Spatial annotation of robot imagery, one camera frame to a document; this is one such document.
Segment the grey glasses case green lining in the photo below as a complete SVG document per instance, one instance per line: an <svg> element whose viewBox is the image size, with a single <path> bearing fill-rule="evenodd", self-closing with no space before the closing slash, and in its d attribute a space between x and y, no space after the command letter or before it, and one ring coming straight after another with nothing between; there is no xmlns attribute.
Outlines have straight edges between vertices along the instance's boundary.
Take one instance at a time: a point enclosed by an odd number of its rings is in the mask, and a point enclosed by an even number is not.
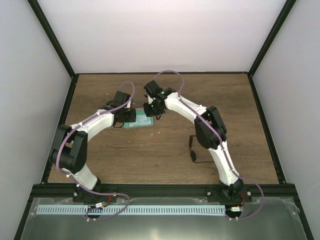
<svg viewBox="0 0 320 240"><path fill-rule="evenodd" d="M154 124L153 117L146 116L143 108L136 108L135 112L136 112L135 122L126 122L124 124L125 129L151 127Z"/></svg>

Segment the light blue cleaning cloth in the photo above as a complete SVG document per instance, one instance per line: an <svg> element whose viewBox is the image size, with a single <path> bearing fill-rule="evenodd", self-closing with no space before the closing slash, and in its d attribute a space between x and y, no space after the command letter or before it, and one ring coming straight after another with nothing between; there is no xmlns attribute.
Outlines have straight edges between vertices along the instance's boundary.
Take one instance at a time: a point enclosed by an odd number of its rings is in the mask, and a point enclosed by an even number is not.
<svg viewBox="0 0 320 240"><path fill-rule="evenodd" d="M153 125L153 119L151 117L146 116L144 111L137 111L135 125L136 126L151 126L151 125Z"/></svg>

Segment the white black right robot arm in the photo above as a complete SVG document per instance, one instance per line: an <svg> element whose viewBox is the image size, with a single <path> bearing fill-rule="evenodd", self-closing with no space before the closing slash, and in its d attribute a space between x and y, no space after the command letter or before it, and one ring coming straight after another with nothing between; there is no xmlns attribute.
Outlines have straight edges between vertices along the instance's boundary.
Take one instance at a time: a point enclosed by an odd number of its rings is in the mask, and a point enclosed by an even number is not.
<svg viewBox="0 0 320 240"><path fill-rule="evenodd" d="M148 99L143 104L146 116L159 119L166 110L170 110L194 124L198 143L209 151L217 167L223 198L229 202L236 200L244 183L228 151L227 128L218 109L196 104L172 88L146 89L144 95Z"/></svg>

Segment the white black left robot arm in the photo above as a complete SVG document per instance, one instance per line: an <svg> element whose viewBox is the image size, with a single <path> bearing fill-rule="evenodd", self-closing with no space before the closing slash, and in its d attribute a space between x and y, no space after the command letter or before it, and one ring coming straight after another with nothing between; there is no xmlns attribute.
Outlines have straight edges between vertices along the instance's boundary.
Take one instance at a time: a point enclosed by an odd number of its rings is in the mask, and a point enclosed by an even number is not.
<svg viewBox="0 0 320 240"><path fill-rule="evenodd" d="M98 177L86 164L88 142L106 128L135 121L136 109L123 107L115 111L98 109L95 114L79 123L71 126L61 124L53 139L49 161L83 186L84 195L89 201L97 202L102 196L102 189L97 186Z"/></svg>

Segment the black sunglasses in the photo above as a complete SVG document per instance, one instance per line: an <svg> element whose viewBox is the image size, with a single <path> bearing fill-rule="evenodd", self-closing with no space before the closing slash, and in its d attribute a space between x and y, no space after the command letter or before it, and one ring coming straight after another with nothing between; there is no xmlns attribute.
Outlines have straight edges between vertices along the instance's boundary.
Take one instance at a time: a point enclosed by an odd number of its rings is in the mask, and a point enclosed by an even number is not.
<svg viewBox="0 0 320 240"><path fill-rule="evenodd" d="M188 152L189 152L189 156L190 156L190 158L191 158L191 161L192 161L194 164L213 163L213 161L197 161L197 155L196 155L196 153L192 150L194 137L196 137L196 136L195 136L195 135L190 135L190 136L189 136L189 139L188 139Z"/></svg>

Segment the shiny metal front sheet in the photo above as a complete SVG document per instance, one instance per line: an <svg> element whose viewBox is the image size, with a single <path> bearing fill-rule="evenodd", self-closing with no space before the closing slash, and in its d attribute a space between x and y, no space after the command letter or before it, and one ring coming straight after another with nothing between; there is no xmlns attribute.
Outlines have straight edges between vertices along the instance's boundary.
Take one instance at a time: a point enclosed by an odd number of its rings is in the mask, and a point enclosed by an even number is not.
<svg viewBox="0 0 320 240"><path fill-rule="evenodd" d="M38 198L31 204L23 240L305 240L300 210L291 198L259 197L239 220L225 215L38 215L39 205L87 205L70 198ZM197 198L136 198L110 206L215 205Z"/></svg>

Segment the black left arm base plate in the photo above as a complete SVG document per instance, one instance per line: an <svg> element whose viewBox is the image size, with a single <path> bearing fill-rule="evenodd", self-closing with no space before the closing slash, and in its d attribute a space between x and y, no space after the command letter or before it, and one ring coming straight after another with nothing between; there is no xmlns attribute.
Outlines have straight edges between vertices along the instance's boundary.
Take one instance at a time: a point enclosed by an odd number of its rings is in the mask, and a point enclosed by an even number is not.
<svg viewBox="0 0 320 240"><path fill-rule="evenodd" d="M96 186L93 189L93 191L98 193L117 193L118 188L111 184L101 184L99 186ZM108 202L108 201L109 201L108 196L93 194L84 190L81 187L73 188L73 202L75 203L84 203L88 205L93 205L99 202Z"/></svg>

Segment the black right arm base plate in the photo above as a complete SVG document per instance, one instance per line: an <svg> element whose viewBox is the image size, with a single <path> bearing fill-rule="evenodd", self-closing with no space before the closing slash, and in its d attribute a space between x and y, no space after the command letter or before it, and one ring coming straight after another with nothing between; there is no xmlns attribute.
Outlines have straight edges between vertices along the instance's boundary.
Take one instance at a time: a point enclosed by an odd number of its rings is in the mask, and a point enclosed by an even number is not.
<svg viewBox="0 0 320 240"><path fill-rule="evenodd" d="M234 190L232 187L227 187L222 184L209 185L204 194L208 202L217 202L220 204L238 204L240 202L252 202L252 196L248 195L250 189L244 185L240 189Z"/></svg>

